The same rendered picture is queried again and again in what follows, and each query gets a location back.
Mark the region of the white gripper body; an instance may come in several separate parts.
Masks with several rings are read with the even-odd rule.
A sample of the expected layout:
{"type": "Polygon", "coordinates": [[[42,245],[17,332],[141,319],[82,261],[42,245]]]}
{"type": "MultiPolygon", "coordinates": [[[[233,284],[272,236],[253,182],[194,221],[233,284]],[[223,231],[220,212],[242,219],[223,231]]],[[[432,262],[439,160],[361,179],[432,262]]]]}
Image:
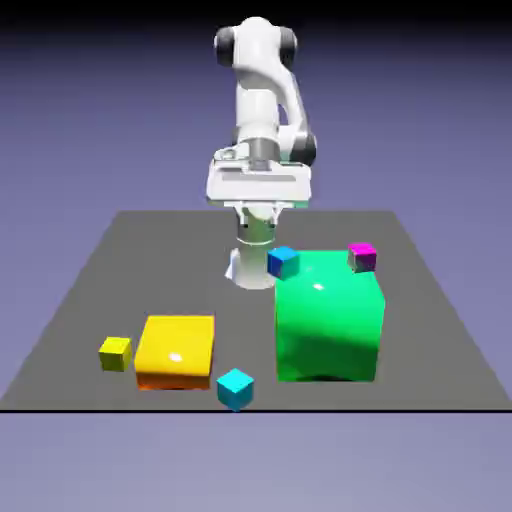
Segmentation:
{"type": "Polygon", "coordinates": [[[211,203],[306,205],[311,199],[311,169],[270,161],[269,170],[253,170],[248,160],[212,160],[206,197],[211,203]]]}

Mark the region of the small yellow cube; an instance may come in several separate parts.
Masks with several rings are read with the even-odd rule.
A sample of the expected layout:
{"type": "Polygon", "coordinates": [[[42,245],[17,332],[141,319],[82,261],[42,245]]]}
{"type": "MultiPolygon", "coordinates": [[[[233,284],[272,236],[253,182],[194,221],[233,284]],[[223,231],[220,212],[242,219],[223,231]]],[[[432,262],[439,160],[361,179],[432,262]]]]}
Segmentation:
{"type": "Polygon", "coordinates": [[[125,337],[107,337],[98,351],[103,371],[124,372],[131,357],[131,339],[125,337]]]}

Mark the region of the small magenta cube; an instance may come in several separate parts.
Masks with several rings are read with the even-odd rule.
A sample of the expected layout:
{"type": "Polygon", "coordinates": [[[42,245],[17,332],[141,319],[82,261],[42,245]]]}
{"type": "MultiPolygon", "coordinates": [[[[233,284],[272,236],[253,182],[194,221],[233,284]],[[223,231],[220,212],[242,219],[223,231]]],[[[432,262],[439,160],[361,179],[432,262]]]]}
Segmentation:
{"type": "Polygon", "coordinates": [[[370,243],[349,244],[347,263],[354,273],[374,272],[377,264],[376,248],[370,243]]]}

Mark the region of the large green box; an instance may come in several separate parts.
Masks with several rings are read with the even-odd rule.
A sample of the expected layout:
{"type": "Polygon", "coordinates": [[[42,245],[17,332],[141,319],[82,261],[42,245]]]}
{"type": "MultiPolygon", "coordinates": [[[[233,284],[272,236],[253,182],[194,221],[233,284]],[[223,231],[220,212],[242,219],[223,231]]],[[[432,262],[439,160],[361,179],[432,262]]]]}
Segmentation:
{"type": "Polygon", "coordinates": [[[299,272],[275,282],[277,379],[371,382],[386,301],[373,272],[346,250],[300,250],[299,272]]]}

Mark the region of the large yellow box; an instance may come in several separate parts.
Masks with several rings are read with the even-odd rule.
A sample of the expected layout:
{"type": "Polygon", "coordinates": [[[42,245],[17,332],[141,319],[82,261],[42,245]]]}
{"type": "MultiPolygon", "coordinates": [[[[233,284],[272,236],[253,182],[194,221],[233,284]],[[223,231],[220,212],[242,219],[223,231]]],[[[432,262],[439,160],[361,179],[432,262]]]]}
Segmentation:
{"type": "Polygon", "coordinates": [[[208,390],[215,340],[213,315],[151,315],[134,358],[140,390],[208,390]]]}

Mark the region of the small cyan cube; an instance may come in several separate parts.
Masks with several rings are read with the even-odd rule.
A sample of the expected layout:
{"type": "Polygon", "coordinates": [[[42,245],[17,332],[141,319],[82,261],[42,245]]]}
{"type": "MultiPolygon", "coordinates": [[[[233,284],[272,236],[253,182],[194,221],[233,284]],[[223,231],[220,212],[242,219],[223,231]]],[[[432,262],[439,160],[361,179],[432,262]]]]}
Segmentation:
{"type": "Polygon", "coordinates": [[[239,412],[253,399],[254,379],[233,368],[216,380],[217,398],[231,411],[239,412]]]}

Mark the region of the small blue cube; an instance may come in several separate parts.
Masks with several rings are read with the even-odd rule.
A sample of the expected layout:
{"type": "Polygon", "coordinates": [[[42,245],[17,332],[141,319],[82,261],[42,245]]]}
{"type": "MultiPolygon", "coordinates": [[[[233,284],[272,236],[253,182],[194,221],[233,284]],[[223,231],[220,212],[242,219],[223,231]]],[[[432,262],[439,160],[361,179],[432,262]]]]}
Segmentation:
{"type": "Polygon", "coordinates": [[[275,278],[286,280],[299,272],[300,253],[287,246],[267,252],[267,272],[275,278]]]}

